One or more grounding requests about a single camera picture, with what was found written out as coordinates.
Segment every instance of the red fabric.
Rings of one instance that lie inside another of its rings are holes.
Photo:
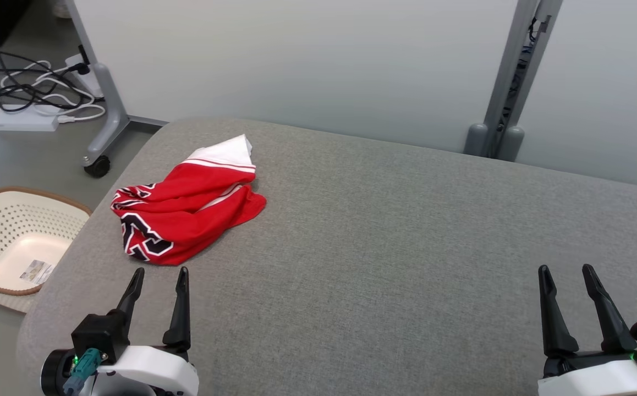
[[[121,188],[111,209],[122,223],[125,253],[163,266],[183,263],[263,210],[265,197],[247,184],[253,180],[255,166],[190,159],[160,183]]]

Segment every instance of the gray cushion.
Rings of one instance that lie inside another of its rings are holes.
[[[583,349],[602,336],[580,268],[637,321],[637,186],[247,120],[170,123],[114,188],[152,183],[245,133],[265,210],[185,265],[200,394],[535,394],[537,268],[550,266]],[[145,266],[133,344],[160,344],[176,267],[125,256],[110,192],[18,340],[37,387],[52,349],[114,308]]]

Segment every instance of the white stripe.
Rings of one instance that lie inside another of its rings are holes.
[[[200,161],[211,161],[211,162],[215,162],[215,163],[220,163],[222,165],[233,165],[233,166],[251,166],[253,168],[255,168],[255,165],[251,164],[251,163],[238,163],[238,162],[231,162],[222,158],[203,158],[201,156],[199,157],[189,157],[186,158],[186,161],[188,160],[200,160]]]
[[[243,188],[242,185],[236,185],[233,188],[233,190],[231,190],[230,192],[226,193],[225,195],[221,195],[218,198],[216,198],[215,200],[210,201],[209,203],[204,205],[202,208],[200,208],[200,210],[197,211],[197,213],[199,213],[200,211],[205,210],[206,208],[209,208],[209,207],[211,207],[213,205],[220,204],[221,202],[227,200],[233,194],[237,193],[237,191],[240,190],[241,188]]]
[[[228,188],[226,188],[225,191],[223,191],[221,193],[221,195],[218,196],[218,198],[220,198],[221,196],[226,196],[228,194],[230,194],[231,191],[233,191],[234,188],[238,187],[240,185],[240,183],[233,183],[232,185],[230,185]]]
[[[193,163],[194,165],[208,166],[210,168],[225,168],[225,169],[233,169],[234,171],[255,173],[255,166],[252,166],[252,165],[244,165],[245,166],[244,168],[240,168],[239,166],[234,166],[230,164],[219,165],[218,163],[212,163],[212,162],[204,161],[202,159],[188,159],[186,161],[183,161],[182,163]]]

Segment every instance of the gray metal stand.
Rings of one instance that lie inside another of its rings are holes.
[[[100,156],[103,155],[106,148],[120,135],[123,128],[128,125],[130,118],[125,112],[125,106],[120,99],[116,85],[111,77],[111,72],[103,63],[95,63],[92,65],[96,78],[98,79],[101,91],[106,98],[107,118],[106,123],[101,128],[101,132],[94,138],[88,146],[87,153],[82,160],[82,166],[88,167],[94,165]]]
[[[517,160],[519,148],[525,137],[525,130],[519,125],[519,118],[524,110],[526,98],[529,95],[534,78],[536,77],[536,72],[543,59],[544,50],[551,38],[551,33],[553,32],[553,27],[556,24],[562,4],[563,0],[540,0],[538,4],[535,17],[537,20],[542,21],[542,24],[538,29],[536,43],[531,49],[531,58],[521,78],[521,84],[514,98],[514,103],[511,105],[512,110],[504,124],[502,142],[500,142],[499,150],[495,155],[495,158],[498,160],[511,162]]]
[[[72,22],[74,22],[76,32],[79,34],[79,39],[84,46],[86,55],[91,61],[91,68],[96,74],[96,78],[101,86],[101,91],[106,99],[106,123],[104,123],[101,131],[88,146],[86,154],[81,161],[81,165],[88,174],[95,178],[100,178],[108,173],[111,167],[111,163],[104,153],[118,135],[123,132],[125,126],[130,123],[130,118],[125,111],[123,101],[120,99],[111,72],[106,65],[97,61],[96,53],[92,48],[89,37],[86,35],[86,30],[84,29],[81,16],[76,9],[74,0],[67,0],[67,8],[69,8],[69,13],[72,15]]]
[[[463,150],[466,155],[490,156],[492,145],[497,136],[502,108],[504,108],[509,88],[512,85],[512,77],[517,69],[517,63],[519,63],[521,43],[523,37],[526,37],[528,33],[528,26],[536,11],[537,3],[538,0],[519,0],[517,2],[507,44],[504,46],[502,60],[499,63],[499,72],[492,88],[490,104],[487,106],[487,113],[485,113],[485,120],[470,126]]]

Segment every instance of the laundry basket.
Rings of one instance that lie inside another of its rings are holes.
[[[0,304],[27,312],[90,215],[64,196],[0,189]]]

